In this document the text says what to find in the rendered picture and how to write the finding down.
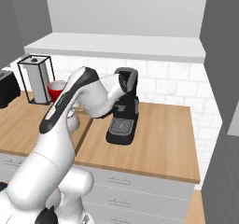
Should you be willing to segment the grey tall cabinet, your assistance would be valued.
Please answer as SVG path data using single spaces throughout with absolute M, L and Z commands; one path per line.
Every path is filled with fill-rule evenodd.
M 239 0 L 206 0 L 200 34 L 204 68 L 222 125 L 202 187 L 205 224 L 239 224 Z

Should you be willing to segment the black coffee machine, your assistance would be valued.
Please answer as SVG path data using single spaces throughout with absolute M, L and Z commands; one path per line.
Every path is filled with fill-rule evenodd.
M 113 106 L 113 118 L 106 133 L 106 141 L 116 145 L 130 145 L 138 121 L 138 71 L 131 67 L 120 67 L 115 73 L 124 77 L 128 91 Z

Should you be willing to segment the red cup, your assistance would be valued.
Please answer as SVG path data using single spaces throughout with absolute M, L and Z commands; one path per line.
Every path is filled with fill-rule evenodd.
M 54 80 L 48 85 L 49 97 L 52 102 L 55 102 L 63 91 L 66 82 L 64 80 Z

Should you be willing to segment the white paper towel roll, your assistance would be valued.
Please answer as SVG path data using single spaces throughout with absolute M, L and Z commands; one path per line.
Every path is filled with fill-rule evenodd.
M 43 57 L 28 57 L 23 66 L 27 70 L 35 101 L 45 104 L 50 100 L 48 93 L 49 76 Z

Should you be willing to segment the light grey drawer front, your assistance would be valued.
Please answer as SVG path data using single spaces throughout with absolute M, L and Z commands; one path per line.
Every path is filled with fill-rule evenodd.
M 127 201 L 131 207 L 116 206 L 108 202 L 114 199 L 121 202 Z M 186 200 L 101 185 L 94 185 L 91 192 L 83 198 L 83 201 L 174 220 L 184 220 L 190 205 L 190 201 Z
M 131 224 L 185 224 L 182 220 L 139 214 L 115 207 L 107 207 L 95 203 L 84 203 L 86 211 L 91 215 L 95 224 L 112 224 L 111 218 L 126 219 Z
M 146 194 L 157 194 L 163 197 L 176 198 L 189 201 L 194 191 L 194 185 L 181 181 L 162 179 L 144 175 L 134 175 L 97 168 L 89 168 L 94 176 L 94 182 L 98 185 L 112 188 L 139 191 Z M 131 181 L 131 185 L 107 182 L 109 177 L 125 178 Z
M 0 153 L 0 169 L 16 171 L 25 161 L 25 157 Z

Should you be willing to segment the black toaster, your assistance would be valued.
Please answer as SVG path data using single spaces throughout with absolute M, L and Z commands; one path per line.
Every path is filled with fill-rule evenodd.
M 5 108 L 21 95 L 19 83 L 11 71 L 3 71 L 0 75 L 0 108 Z

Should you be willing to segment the white wall cabinet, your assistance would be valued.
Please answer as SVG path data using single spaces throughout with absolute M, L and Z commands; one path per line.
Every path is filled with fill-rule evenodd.
M 201 63 L 206 0 L 44 0 L 51 31 L 27 53 Z

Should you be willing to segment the grey wall cabinet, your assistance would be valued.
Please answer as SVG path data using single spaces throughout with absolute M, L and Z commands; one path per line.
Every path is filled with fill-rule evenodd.
M 0 70 L 51 32 L 47 0 L 0 0 Z

